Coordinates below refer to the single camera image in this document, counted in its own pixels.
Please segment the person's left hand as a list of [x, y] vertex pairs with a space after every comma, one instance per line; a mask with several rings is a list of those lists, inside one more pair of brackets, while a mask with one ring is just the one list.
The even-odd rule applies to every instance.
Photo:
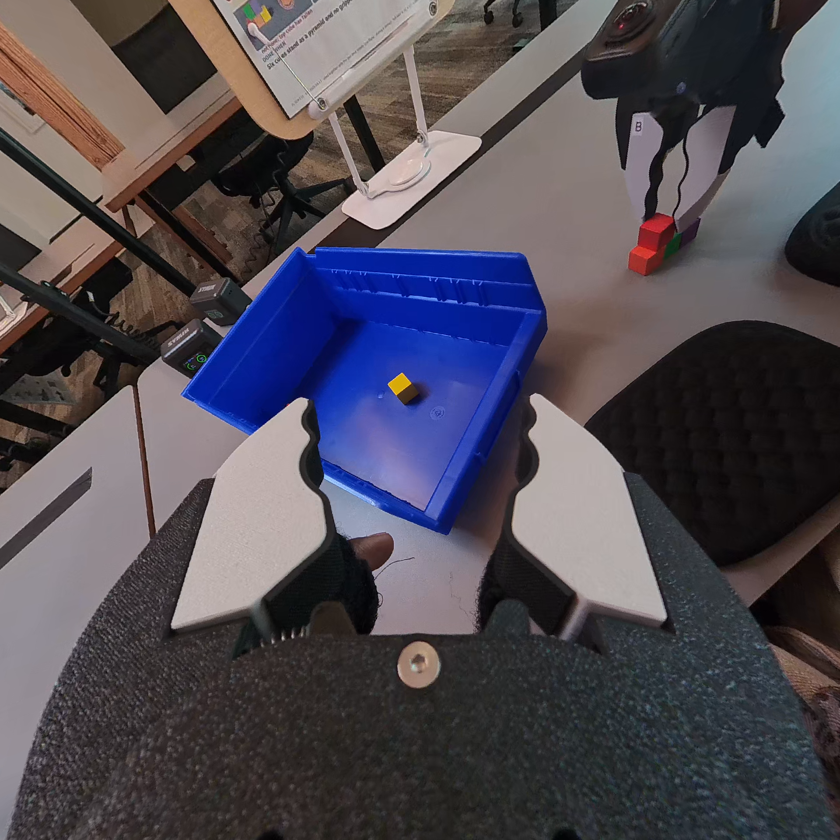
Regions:
[[346, 568], [353, 579], [375, 580], [376, 572], [391, 559], [395, 543], [388, 532], [347, 539]]

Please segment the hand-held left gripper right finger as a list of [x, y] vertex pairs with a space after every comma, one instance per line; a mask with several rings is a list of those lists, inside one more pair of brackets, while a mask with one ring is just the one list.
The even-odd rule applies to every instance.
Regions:
[[508, 595], [547, 635], [572, 642], [591, 616], [667, 618], [623, 468], [540, 394], [523, 421], [508, 505]]

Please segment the black office chair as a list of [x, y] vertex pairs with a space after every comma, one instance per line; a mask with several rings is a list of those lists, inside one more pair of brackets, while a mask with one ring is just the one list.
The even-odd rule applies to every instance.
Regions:
[[313, 133], [298, 140], [282, 140], [266, 134], [211, 178], [219, 192], [226, 196], [247, 197], [253, 208], [262, 207], [263, 198], [269, 197], [272, 191], [280, 194], [280, 200], [259, 228], [260, 236], [267, 243], [273, 232], [284, 235], [288, 231], [293, 215], [324, 218], [325, 213], [310, 203], [313, 197], [338, 187], [346, 196], [352, 193], [353, 183], [347, 178], [301, 188], [291, 183], [290, 172], [303, 160], [313, 140]]

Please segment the blue plastic bin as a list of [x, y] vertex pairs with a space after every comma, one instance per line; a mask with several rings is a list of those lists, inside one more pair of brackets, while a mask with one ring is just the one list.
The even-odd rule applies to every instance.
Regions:
[[245, 434], [313, 401], [327, 480], [447, 534], [546, 332], [523, 254], [297, 248], [182, 395]]

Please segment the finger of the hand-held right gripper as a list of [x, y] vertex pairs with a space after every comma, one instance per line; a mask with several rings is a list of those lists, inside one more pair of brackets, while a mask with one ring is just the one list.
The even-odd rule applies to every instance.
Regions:
[[736, 109], [717, 107], [703, 114], [689, 129], [684, 152], [685, 178], [678, 187], [675, 225], [689, 227], [704, 213], [728, 171], [721, 172], [721, 161]]
[[665, 130], [652, 112], [620, 111], [620, 153], [626, 189], [639, 221], [658, 208], [663, 180]]

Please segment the printed instruction sheet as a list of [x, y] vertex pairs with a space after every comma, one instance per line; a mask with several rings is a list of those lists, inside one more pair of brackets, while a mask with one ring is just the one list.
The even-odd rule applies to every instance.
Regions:
[[212, 1], [287, 117], [427, 7], [419, 1]]

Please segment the black mesh chair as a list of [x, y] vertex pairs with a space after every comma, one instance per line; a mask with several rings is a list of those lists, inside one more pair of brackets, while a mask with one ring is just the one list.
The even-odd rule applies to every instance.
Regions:
[[720, 568], [788, 536], [839, 491], [839, 349], [725, 322], [648, 368], [584, 425]]

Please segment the red cube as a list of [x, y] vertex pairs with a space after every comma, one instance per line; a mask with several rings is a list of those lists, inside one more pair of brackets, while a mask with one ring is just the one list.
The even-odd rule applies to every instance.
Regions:
[[672, 216], [656, 213], [640, 225], [637, 246], [659, 252], [665, 249], [675, 236], [675, 219]]

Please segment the white document stand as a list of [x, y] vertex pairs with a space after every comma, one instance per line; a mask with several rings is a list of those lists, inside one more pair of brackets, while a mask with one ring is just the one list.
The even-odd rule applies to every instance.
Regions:
[[[307, 107], [315, 122], [328, 120], [347, 163], [355, 191], [344, 201], [344, 216], [373, 230], [390, 227], [432, 192], [480, 148], [474, 135], [431, 130], [417, 74], [415, 43], [445, 16], [452, 2], [422, 2], [420, 15], [401, 25], [384, 43], [341, 76]], [[416, 138], [371, 179], [365, 180], [354, 161], [336, 111], [368, 82], [402, 56], [415, 114]]]

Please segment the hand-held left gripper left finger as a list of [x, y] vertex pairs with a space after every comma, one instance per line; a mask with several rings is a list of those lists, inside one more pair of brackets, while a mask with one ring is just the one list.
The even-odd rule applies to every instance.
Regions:
[[337, 531], [321, 490], [319, 426], [299, 397], [214, 477], [171, 620], [175, 633], [248, 619], [267, 640], [337, 593]]

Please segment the black battery pack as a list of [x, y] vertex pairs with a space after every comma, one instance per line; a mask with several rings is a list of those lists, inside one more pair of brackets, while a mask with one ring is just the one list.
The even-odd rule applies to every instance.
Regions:
[[236, 323], [252, 302], [253, 299], [228, 277], [206, 281], [190, 296], [193, 308], [220, 327]]
[[223, 335], [204, 320], [196, 318], [163, 342], [161, 359], [172, 369], [192, 379], [222, 340]]

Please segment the wooden side desk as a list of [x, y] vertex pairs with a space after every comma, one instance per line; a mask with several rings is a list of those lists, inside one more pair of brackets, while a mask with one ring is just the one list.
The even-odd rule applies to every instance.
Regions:
[[126, 207], [241, 108], [231, 90], [204, 85], [103, 168], [101, 206], [113, 214]]

